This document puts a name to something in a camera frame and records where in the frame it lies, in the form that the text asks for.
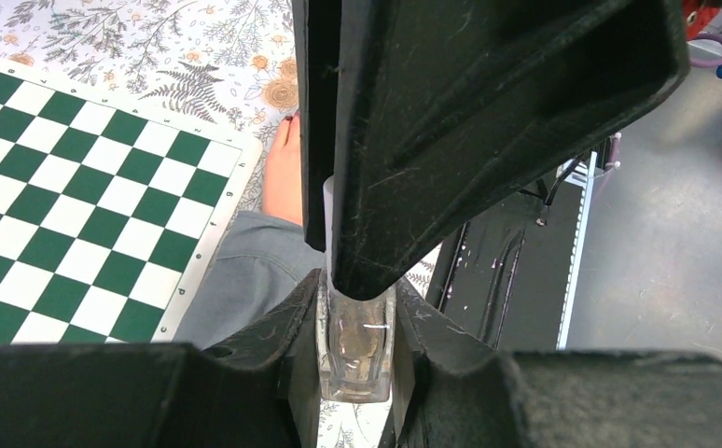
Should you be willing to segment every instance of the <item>person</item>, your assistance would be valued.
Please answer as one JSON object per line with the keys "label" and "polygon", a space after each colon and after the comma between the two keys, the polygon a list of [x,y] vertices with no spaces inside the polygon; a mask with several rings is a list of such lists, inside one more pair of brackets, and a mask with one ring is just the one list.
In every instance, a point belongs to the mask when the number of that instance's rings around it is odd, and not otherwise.
{"label": "person", "polygon": [[174,340],[203,349],[228,338],[283,301],[326,256],[303,241],[300,116],[285,118],[262,181],[262,213],[238,213],[217,249]]}

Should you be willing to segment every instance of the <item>clear glass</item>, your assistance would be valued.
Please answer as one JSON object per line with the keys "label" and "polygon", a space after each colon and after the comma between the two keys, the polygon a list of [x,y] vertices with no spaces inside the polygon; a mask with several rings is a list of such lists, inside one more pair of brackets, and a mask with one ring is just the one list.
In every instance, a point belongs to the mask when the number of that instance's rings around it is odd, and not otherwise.
{"label": "clear glass", "polygon": [[323,399],[349,403],[388,400],[394,351],[396,294],[354,301],[327,282],[317,290],[317,356]]}

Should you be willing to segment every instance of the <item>black metal frame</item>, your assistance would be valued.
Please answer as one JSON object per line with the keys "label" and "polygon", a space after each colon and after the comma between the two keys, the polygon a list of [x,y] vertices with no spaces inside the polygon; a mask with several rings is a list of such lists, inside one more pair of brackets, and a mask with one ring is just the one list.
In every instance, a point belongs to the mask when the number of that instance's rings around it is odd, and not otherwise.
{"label": "black metal frame", "polygon": [[518,193],[471,219],[441,246],[426,300],[492,348],[554,350],[581,193],[564,182],[550,209]]}

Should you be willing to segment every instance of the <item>floral tablecloth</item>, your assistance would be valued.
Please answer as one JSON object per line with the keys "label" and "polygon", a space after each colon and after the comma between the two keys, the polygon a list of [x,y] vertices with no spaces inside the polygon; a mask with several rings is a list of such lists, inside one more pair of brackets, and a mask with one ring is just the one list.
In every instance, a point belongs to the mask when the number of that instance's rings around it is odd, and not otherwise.
{"label": "floral tablecloth", "polygon": [[[290,0],[0,1],[0,58],[249,132],[298,107]],[[264,157],[240,202],[258,209]],[[426,290],[430,259],[409,274]],[[321,447],[376,446],[388,403],[324,402]]]}

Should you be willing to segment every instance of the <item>red object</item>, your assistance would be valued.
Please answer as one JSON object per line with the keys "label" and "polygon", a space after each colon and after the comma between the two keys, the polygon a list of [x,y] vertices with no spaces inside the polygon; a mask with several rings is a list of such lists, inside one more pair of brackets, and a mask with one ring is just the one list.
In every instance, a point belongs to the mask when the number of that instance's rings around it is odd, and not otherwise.
{"label": "red object", "polygon": [[[687,40],[701,33],[701,30],[703,30],[704,27],[718,15],[718,11],[721,10],[720,7],[702,7],[701,4],[703,3],[705,3],[704,0],[683,0],[683,16],[687,24]],[[690,17],[694,13],[696,13],[696,18],[691,20]]]}

